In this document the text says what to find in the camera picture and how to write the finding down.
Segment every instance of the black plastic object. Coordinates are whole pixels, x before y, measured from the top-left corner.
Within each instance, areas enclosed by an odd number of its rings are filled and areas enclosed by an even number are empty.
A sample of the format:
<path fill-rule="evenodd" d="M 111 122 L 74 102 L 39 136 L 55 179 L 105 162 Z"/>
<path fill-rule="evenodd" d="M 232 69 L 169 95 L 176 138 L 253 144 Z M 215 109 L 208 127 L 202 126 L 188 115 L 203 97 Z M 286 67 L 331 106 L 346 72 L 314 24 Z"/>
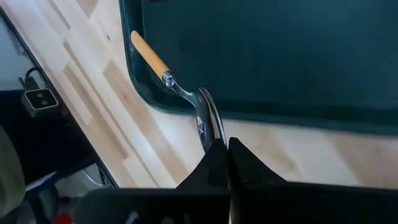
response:
<path fill-rule="evenodd" d="M 223 117 L 398 133 L 398 1 L 120 0 L 127 65 L 152 106 L 192 107 L 133 49 L 137 30 Z"/>
<path fill-rule="evenodd" d="M 233 224 L 397 223 L 397 203 L 396 190 L 285 181 L 231 138 L 228 151 L 222 141 L 215 141 L 176 189 L 97 190 L 77 203 L 74 221 L 228 223 L 231 205 Z M 131 214 L 136 219 L 127 222 Z"/>

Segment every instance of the dark green tray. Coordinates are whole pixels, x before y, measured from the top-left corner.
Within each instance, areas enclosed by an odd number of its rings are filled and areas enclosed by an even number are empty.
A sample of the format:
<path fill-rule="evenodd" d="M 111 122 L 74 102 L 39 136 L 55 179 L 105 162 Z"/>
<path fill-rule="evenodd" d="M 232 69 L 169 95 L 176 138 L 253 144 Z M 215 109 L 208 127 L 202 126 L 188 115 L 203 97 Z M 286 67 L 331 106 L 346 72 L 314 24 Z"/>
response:
<path fill-rule="evenodd" d="M 137 30 L 224 118 L 398 133 L 396 0 L 120 0 L 127 65 L 153 107 L 191 113 L 134 50 Z"/>

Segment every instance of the light wood surface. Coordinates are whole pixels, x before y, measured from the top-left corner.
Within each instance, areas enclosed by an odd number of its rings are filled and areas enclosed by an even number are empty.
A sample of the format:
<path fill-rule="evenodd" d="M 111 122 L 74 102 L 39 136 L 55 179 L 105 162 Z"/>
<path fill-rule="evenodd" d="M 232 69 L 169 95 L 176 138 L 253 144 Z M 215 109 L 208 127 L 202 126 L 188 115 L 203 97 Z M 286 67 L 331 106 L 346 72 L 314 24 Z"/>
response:
<path fill-rule="evenodd" d="M 162 75 L 164 72 L 168 71 L 169 68 L 162 59 L 157 56 L 147 42 L 135 30 L 131 32 L 131 42 L 160 80 L 163 80 Z"/>
<path fill-rule="evenodd" d="M 154 110 L 130 82 L 117 0 L 0 2 L 120 186 L 175 187 L 195 168 L 195 118 Z M 227 119 L 224 128 L 288 180 L 398 188 L 398 138 Z"/>

